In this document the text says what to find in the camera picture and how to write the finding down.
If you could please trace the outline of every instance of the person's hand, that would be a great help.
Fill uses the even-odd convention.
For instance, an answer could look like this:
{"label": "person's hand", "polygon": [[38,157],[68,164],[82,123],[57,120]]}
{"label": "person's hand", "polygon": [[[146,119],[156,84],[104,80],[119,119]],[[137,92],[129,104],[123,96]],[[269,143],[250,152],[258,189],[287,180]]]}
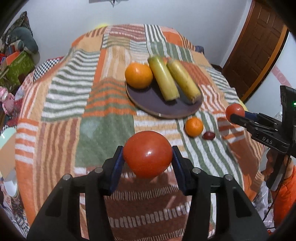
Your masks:
{"label": "person's hand", "polygon": [[[265,175],[266,179],[268,179],[270,174],[274,171],[273,166],[275,164],[277,155],[278,155],[278,152],[274,149],[270,149],[266,154],[266,157],[267,157],[266,169],[262,172]],[[285,166],[287,165],[287,161],[288,161],[288,156],[286,155],[284,159]],[[293,169],[294,169],[294,164],[292,162],[292,159],[289,158],[289,164],[288,164],[288,168],[287,168],[284,179],[287,179],[292,175]]]}

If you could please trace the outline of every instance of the white wall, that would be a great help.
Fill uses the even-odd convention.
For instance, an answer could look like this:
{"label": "white wall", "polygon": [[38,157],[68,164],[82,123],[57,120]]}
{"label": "white wall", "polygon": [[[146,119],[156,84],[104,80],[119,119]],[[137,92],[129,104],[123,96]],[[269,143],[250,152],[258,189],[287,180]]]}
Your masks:
{"label": "white wall", "polygon": [[[276,66],[290,82],[293,88],[296,88],[296,41],[289,33],[285,46],[276,62]],[[272,72],[247,101],[246,107],[250,112],[263,113],[269,116],[275,116],[282,110],[280,100],[280,82]]]}
{"label": "white wall", "polygon": [[62,56],[78,36],[101,23],[150,23],[177,29],[205,48],[210,63],[220,65],[249,0],[128,0],[114,8],[98,0],[29,0],[28,12],[40,61]]}
{"label": "white wall", "polygon": [[227,51],[226,51],[226,53],[225,53],[225,55],[224,55],[224,57],[223,57],[223,59],[221,61],[220,66],[222,68],[226,64],[226,61],[227,61],[228,57],[230,56],[230,54],[231,54],[231,52],[232,52],[238,38],[239,38],[239,35],[240,35],[241,31],[242,31],[242,28],[244,27],[244,23],[246,22],[246,19],[247,19],[251,4],[252,4],[252,0],[247,0],[246,6],[245,6],[244,11],[243,11],[242,16],[241,16],[241,19],[240,19],[240,21],[239,21],[239,23],[237,25],[237,29],[234,32],[234,35],[233,35],[232,40],[230,42],[230,45],[229,45],[229,47],[228,47],[228,49],[227,49]]}

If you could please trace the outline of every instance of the bedspread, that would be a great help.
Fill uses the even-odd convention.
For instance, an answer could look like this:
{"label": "bedspread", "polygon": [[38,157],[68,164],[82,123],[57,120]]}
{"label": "bedspread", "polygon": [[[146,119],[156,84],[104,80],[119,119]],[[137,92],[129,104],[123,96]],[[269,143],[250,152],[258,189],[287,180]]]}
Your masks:
{"label": "bedspread", "polygon": [[[189,138],[185,119],[161,120],[137,109],[125,91],[124,71],[131,62],[147,63],[158,54],[178,59],[199,85],[204,102],[195,114],[216,138]],[[260,188],[263,146],[225,118],[239,102],[220,72],[176,30],[156,25],[117,25],[76,39],[69,53],[26,92],[17,126],[16,170],[31,224],[47,196],[65,174],[86,175],[113,156],[134,133],[153,130],[177,145],[184,157],[209,174],[230,173],[253,199]],[[190,197],[178,190],[171,166],[148,182],[124,166],[117,190],[105,197],[115,240],[182,236]],[[215,227],[212,195],[210,233]],[[88,237],[85,197],[80,196],[81,233]]]}

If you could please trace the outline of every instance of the red date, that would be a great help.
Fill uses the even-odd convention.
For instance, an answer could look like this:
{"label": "red date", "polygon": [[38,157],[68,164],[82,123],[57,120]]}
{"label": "red date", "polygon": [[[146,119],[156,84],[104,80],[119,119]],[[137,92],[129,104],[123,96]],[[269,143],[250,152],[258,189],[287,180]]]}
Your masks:
{"label": "red date", "polygon": [[213,140],[215,137],[216,137],[216,134],[214,132],[211,132],[211,131],[206,131],[204,134],[203,134],[203,139],[205,140]]}

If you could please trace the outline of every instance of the metal screw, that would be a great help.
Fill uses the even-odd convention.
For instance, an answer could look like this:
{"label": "metal screw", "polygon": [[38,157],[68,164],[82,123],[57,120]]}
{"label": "metal screw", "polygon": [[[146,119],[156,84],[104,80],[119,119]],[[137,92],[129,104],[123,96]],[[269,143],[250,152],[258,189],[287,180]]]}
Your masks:
{"label": "metal screw", "polygon": [[231,176],[230,174],[226,174],[225,175],[226,180],[231,181],[233,180],[233,176]]}
{"label": "metal screw", "polygon": [[97,167],[95,170],[94,170],[95,173],[101,173],[103,172],[103,168],[101,167]]}
{"label": "metal screw", "polygon": [[193,171],[195,174],[199,174],[199,173],[201,173],[201,169],[198,168],[198,167],[193,168],[192,171]]}
{"label": "metal screw", "polygon": [[71,178],[71,175],[70,174],[65,174],[64,176],[63,176],[63,179],[64,180],[69,180]]}

